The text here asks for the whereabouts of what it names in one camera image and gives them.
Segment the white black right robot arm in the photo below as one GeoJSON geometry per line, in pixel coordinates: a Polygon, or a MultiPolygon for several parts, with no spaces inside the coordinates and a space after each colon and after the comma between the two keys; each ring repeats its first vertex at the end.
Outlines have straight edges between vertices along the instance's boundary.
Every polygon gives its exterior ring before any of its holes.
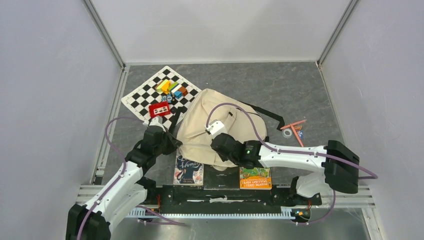
{"type": "Polygon", "coordinates": [[[292,168],[309,171],[292,180],[289,199],[302,204],[317,193],[334,190],[356,194],[359,185],[359,157],[337,140],[316,147],[294,147],[249,140],[243,143],[227,133],[217,135],[211,148],[223,161],[253,168],[292,168]]]}

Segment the Little Women book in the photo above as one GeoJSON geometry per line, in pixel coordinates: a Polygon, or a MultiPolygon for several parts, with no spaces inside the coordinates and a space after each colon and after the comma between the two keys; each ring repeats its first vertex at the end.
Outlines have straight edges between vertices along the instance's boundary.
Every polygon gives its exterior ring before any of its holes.
{"type": "Polygon", "coordinates": [[[202,186],[204,184],[204,165],[184,158],[176,151],[173,184],[179,186],[202,186]]]}

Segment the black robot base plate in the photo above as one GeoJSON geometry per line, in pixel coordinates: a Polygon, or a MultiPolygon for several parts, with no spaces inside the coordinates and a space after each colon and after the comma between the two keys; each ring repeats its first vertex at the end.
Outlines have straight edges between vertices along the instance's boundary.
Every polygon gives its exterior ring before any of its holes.
{"type": "Polygon", "coordinates": [[[270,190],[204,189],[163,185],[150,191],[144,205],[157,205],[161,214],[277,214],[283,208],[322,205],[321,195],[305,198],[287,186],[270,190]]]}

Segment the beige canvas backpack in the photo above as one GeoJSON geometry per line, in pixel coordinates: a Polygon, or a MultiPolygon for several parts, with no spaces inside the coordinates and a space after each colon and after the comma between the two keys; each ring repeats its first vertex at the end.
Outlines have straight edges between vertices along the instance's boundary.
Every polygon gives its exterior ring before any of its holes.
{"type": "Polygon", "coordinates": [[[230,160],[222,160],[212,147],[213,138],[228,134],[241,143],[267,137],[262,115],[278,122],[277,130],[285,126],[282,116],[255,105],[237,101],[213,89],[198,93],[185,113],[176,138],[182,143],[180,155],[218,171],[235,167],[230,160]]]}

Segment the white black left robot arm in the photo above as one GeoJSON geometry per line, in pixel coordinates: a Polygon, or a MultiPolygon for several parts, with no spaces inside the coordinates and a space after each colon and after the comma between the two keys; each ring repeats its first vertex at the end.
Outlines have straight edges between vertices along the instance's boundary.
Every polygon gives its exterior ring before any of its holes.
{"type": "Polygon", "coordinates": [[[157,198],[155,181],[145,173],[157,157],[169,155],[182,142],[166,127],[150,125],[126,155],[114,177],[85,204],[74,204],[67,217],[65,239],[109,240],[115,228],[137,205],[153,203],[157,198]]]}

